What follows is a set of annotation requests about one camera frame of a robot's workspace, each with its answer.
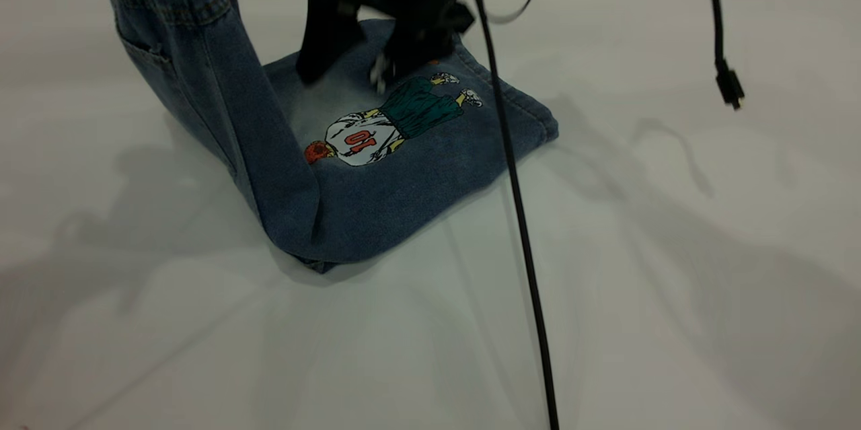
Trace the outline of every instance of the jeans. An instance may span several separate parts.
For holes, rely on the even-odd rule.
[[[320,273],[396,246],[505,171],[490,74],[460,40],[381,96],[368,71],[393,22],[363,22],[368,40],[304,87],[296,53],[260,64],[237,0],[111,4],[164,107],[227,166],[274,245]],[[547,108],[503,89],[517,157],[557,137]]]

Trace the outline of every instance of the jeans pocket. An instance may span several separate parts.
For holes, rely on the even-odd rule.
[[[145,46],[133,42],[126,38],[119,29],[117,34],[126,49],[126,53],[132,59],[132,63],[135,64],[141,75],[144,75],[145,80],[164,107],[200,144],[215,154],[215,157],[218,157],[230,170],[230,175],[234,176],[236,168],[233,162],[225,155],[224,148],[213,135],[209,124],[188,101],[188,96],[182,89],[172,60],[160,53],[160,46]]]

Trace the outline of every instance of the white table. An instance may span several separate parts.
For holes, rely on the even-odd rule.
[[[299,47],[305,0],[240,1],[262,60]],[[565,429],[861,427],[861,1],[724,1],[737,114],[708,0],[493,29],[562,131],[522,176]],[[321,277],[108,0],[0,0],[0,40],[2,430],[546,427],[507,179]]]

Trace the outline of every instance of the white jersey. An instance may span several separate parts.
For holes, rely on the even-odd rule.
[[[350,166],[379,161],[388,154],[391,144],[401,139],[388,117],[376,113],[367,119],[362,114],[347,114],[326,130],[326,142],[335,154]]]

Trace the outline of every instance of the cartoon figure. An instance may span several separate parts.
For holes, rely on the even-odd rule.
[[[482,99],[470,89],[461,90],[457,98],[431,93],[434,86],[446,83],[460,80],[448,73],[407,80],[382,107],[336,120],[326,130],[326,141],[305,148],[305,159],[314,164],[324,157],[339,157],[350,166],[365,166],[397,151],[406,139],[460,117],[464,103],[482,107]]]

